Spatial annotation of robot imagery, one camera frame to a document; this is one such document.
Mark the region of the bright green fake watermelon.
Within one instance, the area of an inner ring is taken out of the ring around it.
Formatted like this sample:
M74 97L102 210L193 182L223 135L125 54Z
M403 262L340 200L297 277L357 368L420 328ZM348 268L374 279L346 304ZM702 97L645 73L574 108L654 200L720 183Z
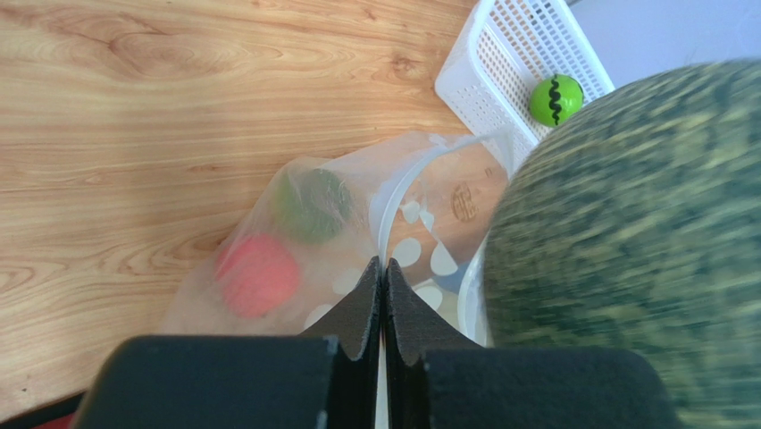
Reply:
M529 110L538 123L555 128L581 110L584 93L580 83L564 74L554 74L531 92Z

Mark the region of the dark green fake melon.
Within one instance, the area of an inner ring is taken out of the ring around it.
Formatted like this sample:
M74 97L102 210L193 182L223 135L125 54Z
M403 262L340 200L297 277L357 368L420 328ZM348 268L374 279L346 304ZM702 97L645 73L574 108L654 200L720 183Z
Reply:
M688 428L760 425L760 62L620 87L553 130L492 217L493 343L632 350Z

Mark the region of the clear zip top bag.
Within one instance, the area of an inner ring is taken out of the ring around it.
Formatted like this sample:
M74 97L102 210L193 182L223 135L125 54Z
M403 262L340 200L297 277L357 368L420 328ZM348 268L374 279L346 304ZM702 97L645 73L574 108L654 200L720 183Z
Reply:
M253 209L182 282L161 332L290 335L309 328L356 286L368 262L399 264L413 291L446 322L489 343L482 298L485 239L513 174L490 145L499 136L409 132L335 159L300 157L272 178ZM318 244L285 235L271 212L275 182L286 172L324 169L350 190L353 212L342 232ZM222 299L214 264L248 235L280 240L302 273L294 296L261 317L234 314Z

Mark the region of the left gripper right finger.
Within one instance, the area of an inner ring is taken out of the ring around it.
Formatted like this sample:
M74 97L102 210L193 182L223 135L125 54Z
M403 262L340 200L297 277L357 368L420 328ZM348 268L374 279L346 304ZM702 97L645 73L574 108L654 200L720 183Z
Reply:
M604 348L485 348L439 316L395 260L383 281L393 428L677 428L641 356Z

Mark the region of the red fake tomato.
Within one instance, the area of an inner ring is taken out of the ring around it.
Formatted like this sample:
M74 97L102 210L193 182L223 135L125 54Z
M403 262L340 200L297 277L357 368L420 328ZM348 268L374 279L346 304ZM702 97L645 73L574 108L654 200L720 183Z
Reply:
M302 278L292 253L269 234L235 240L217 256L214 270L223 302L243 318L261 317L287 302Z

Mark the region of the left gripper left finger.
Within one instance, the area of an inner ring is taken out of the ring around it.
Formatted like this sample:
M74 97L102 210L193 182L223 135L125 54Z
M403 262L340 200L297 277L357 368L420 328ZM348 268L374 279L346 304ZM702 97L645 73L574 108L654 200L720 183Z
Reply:
M106 360L76 428L371 428L381 263L296 336L147 335Z

